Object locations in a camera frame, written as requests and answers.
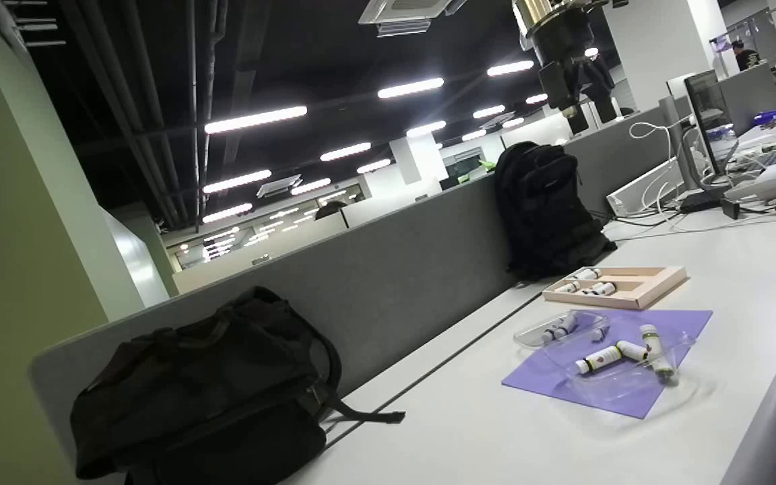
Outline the black backpack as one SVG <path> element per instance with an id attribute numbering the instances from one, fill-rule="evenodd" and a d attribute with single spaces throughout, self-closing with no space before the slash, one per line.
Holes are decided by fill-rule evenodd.
<path id="1" fill-rule="evenodd" d="M 577 194 L 577 160 L 562 147 L 509 147 L 493 186 L 519 280 L 558 279 L 616 252 Z"/>
<path id="2" fill-rule="evenodd" d="M 77 397 L 77 478 L 125 485 L 277 485 L 326 451 L 322 420 L 401 424 L 341 397 L 338 347 L 252 288 L 207 319 L 123 343 Z"/>

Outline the computer monitor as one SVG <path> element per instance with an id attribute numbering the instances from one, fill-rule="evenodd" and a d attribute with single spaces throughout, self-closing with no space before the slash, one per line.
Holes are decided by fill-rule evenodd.
<path id="1" fill-rule="evenodd" d="M 709 160 L 700 176 L 703 188 L 717 201 L 727 219 L 740 219 L 741 209 L 726 196 L 731 188 L 727 161 L 740 148 L 737 125 L 731 120 L 722 86 L 714 70 L 694 74 L 686 78 L 687 102 L 694 108 L 698 141 Z"/>

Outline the black backpack far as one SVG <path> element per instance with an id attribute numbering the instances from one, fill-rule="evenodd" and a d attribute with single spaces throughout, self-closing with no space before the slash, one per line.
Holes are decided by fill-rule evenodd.
<path id="1" fill-rule="evenodd" d="M 493 186 L 519 280 L 558 279 L 616 252 L 577 194 L 577 160 L 562 147 L 509 147 Z"/>

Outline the grey desk divider panel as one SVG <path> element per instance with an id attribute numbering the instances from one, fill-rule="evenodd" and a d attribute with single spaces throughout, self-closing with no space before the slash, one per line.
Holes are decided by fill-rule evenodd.
<path id="1" fill-rule="evenodd" d="M 123 343 L 195 324 L 257 287 L 338 346 L 350 395 L 512 287 L 497 186 L 482 176 L 42 350 L 30 385 L 61 444 L 74 444 L 79 390 Z"/>

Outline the white keyboard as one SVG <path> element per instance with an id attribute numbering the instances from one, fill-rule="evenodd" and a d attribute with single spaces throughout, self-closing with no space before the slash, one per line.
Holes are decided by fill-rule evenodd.
<path id="1" fill-rule="evenodd" d="M 655 211 L 670 194 L 686 186 L 679 161 L 667 160 L 659 167 L 643 172 L 625 186 L 616 188 L 608 202 L 618 219 L 630 219 Z"/>

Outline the black backpack near left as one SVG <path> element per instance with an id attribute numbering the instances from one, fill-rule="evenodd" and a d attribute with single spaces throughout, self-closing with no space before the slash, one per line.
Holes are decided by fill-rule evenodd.
<path id="1" fill-rule="evenodd" d="M 207 319 L 123 343 L 77 397 L 77 478 L 125 485 L 277 485 L 326 451 L 322 420 L 401 424 L 341 397 L 338 347 L 252 288 Z"/>

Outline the small bottle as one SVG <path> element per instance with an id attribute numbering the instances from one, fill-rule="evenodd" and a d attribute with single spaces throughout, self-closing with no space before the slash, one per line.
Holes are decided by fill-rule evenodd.
<path id="1" fill-rule="evenodd" d="M 558 343 L 558 341 L 568 337 L 574 330 L 577 330 L 577 316 L 568 314 L 568 316 L 544 326 L 544 343 Z"/>

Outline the white bottle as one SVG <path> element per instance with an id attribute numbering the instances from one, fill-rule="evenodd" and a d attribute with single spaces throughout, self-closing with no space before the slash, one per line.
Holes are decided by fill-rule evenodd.
<path id="1" fill-rule="evenodd" d="M 651 347 L 648 346 L 637 346 L 628 341 L 618 341 L 616 346 L 625 360 L 630 360 L 637 364 L 651 364 Z"/>
<path id="2" fill-rule="evenodd" d="M 648 364 L 663 385 L 678 385 L 678 370 L 672 368 L 663 341 L 653 324 L 643 326 L 643 341 L 648 346 Z"/>
<path id="3" fill-rule="evenodd" d="M 577 368 L 577 376 L 586 378 L 618 361 L 622 361 L 622 354 L 618 350 L 618 346 L 610 346 L 610 347 L 582 357 L 581 361 L 574 361 L 574 368 Z"/>

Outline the bottle in wooden tray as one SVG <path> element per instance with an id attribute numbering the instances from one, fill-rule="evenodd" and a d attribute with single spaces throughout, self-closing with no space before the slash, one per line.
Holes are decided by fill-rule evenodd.
<path id="1" fill-rule="evenodd" d="M 590 288 L 594 296 L 612 296 L 618 292 L 618 283 L 602 280 Z"/>

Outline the wooden tray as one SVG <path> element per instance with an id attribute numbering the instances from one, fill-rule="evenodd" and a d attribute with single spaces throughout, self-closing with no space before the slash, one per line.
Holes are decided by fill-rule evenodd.
<path id="1" fill-rule="evenodd" d="M 574 288 L 568 276 L 544 288 L 547 302 L 582 304 L 582 307 L 612 307 L 612 311 L 645 311 L 687 283 L 686 267 L 594 267 L 599 280 L 618 283 L 612 296 L 594 296 L 590 288 Z"/>

